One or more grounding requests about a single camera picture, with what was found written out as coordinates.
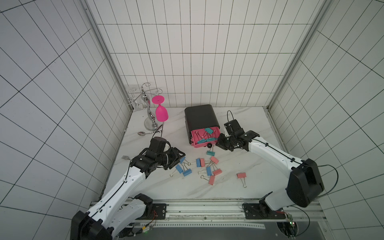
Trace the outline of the pink top drawer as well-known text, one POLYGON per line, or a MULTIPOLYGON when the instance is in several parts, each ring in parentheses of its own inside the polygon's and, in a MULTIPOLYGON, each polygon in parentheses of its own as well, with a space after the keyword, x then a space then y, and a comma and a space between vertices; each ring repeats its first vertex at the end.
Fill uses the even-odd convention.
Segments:
POLYGON ((203 128, 191 131, 191 145, 194 148, 206 147, 208 144, 215 145, 220 136, 219 127, 203 128))

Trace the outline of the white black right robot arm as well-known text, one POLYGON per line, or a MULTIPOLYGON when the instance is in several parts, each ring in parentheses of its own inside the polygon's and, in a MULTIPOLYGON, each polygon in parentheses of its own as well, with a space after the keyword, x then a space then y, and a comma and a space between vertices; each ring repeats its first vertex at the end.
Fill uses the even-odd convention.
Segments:
POLYGON ((266 210, 278 211, 292 205, 305 208, 325 190, 319 167, 313 160, 296 158, 271 145, 254 131, 230 136, 220 134, 216 146, 231 152, 242 149, 256 154, 288 177, 283 189, 272 191, 260 200, 266 210))

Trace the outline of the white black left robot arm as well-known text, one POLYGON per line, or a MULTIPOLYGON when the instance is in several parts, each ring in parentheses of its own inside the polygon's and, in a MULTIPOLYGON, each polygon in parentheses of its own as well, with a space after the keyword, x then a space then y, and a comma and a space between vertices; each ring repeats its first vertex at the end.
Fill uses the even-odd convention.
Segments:
POLYGON ((115 186, 85 213, 78 211, 71 221, 72 240, 112 240, 130 223, 151 216, 153 200, 138 194, 125 208, 122 205, 131 193, 157 168, 172 169, 185 153, 172 147, 164 138, 154 137, 150 146, 130 161, 115 186))

